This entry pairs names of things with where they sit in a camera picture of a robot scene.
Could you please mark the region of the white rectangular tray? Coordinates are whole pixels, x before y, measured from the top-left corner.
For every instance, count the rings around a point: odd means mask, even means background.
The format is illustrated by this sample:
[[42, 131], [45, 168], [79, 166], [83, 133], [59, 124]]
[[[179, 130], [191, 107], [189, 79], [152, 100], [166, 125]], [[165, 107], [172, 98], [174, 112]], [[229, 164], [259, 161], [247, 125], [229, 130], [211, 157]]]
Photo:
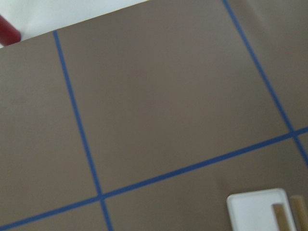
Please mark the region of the white rectangular tray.
[[290, 230], [296, 230], [289, 200], [282, 188], [231, 194], [226, 203], [234, 231], [277, 231], [273, 204], [283, 205]]

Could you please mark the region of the red cylinder bottle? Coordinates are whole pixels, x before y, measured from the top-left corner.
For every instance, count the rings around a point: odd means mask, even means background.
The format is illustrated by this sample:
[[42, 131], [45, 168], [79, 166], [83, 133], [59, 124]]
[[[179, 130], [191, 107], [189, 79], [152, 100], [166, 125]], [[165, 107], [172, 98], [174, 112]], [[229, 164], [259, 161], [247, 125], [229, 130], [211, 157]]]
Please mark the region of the red cylinder bottle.
[[20, 42], [22, 39], [21, 33], [2, 15], [0, 16], [0, 44], [9, 46]]

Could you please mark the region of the wooden towel rack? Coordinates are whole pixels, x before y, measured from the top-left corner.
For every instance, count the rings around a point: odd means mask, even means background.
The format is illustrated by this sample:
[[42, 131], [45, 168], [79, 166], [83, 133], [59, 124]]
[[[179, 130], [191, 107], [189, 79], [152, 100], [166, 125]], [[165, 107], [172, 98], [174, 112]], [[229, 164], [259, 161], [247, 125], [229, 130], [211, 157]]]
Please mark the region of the wooden towel rack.
[[[307, 231], [308, 209], [304, 197], [301, 195], [293, 195], [290, 197], [290, 202], [293, 213], [293, 222], [295, 223], [295, 231]], [[283, 204], [273, 204], [271, 207], [275, 215], [278, 230], [290, 231], [291, 223], [287, 218], [287, 213]]]

